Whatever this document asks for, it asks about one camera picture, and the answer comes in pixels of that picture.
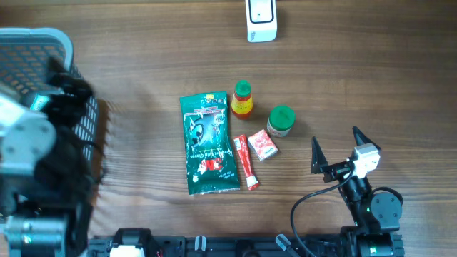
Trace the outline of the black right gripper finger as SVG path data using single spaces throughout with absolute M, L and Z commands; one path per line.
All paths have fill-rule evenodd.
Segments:
M 372 143 L 378 150 L 381 149 L 376 143 L 374 143 L 370 138 L 368 138 L 357 126 L 352 128 L 353 135 L 357 146 L 362 146 L 368 143 Z
M 315 136 L 311 139 L 311 150 L 311 173 L 323 173 L 326 170 L 326 167 L 328 166 L 328 161 L 326 160 L 326 157 Z

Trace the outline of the green lid jar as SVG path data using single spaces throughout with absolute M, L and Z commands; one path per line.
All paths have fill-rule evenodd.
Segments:
M 272 109 L 267 122 L 267 131 L 275 137 L 285 137 L 293 127 L 296 115 L 293 109 L 286 105 Z

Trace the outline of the red white small box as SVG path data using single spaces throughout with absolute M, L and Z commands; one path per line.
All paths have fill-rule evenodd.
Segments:
M 262 129 L 252 136 L 248 137 L 248 144 L 258 156 L 259 161 L 271 158 L 278 152 L 278 148 L 271 140 L 267 132 Z

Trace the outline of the red sauce sachet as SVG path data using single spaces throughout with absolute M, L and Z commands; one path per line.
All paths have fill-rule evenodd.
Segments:
M 246 177 L 246 185 L 248 190 L 252 191 L 259 187 L 259 181 L 257 180 L 251 164 L 251 156 L 249 153 L 247 138 L 244 134 L 237 136 L 233 140 L 235 148 L 238 153 L 238 157 L 241 160 L 243 171 Z

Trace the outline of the red yellow sauce bottle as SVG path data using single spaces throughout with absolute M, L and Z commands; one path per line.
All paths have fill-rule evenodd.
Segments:
M 246 80 L 236 83 L 231 100 L 231 111 L 239 119 L 248 119 L 253 111 L 251 84 Z

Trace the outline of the green glove packet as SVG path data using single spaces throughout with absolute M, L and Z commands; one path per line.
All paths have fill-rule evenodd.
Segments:
M 239 190 L 227 93 L 183 96 L 180 104 L 189 195 Z

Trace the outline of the pale green wipes packet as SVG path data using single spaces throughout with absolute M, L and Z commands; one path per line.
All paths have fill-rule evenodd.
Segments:
M 31 102 L 30 109 L 34 111 L 42 111 L 50 100 L 51 97 L 48 95 L 36 94 Z

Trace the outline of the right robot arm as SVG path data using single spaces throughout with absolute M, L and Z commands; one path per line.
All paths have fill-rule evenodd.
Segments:
M 329 164 L 317 138 L 312 138 L 311 172 L 322 173 L 326 183 L 338 181 L 338 189 L 354 225 L 337 234 L 308 235 L 303 242 L 315 256 L 401 257 L 405 255 L 400 229 L 403 197 L 389 187 L 372 188 L 367 174 L 378 168 L 381 147 L 356 126 L 356 142 L 345 161 Z

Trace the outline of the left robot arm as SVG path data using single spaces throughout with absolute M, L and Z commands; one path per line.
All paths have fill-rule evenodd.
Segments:
M 54 57 L 29 105 L 1 92 L 1 215 L 11 256 L 79 256 L 87 247 L 94 184 L 74 127 L 94 95 Z

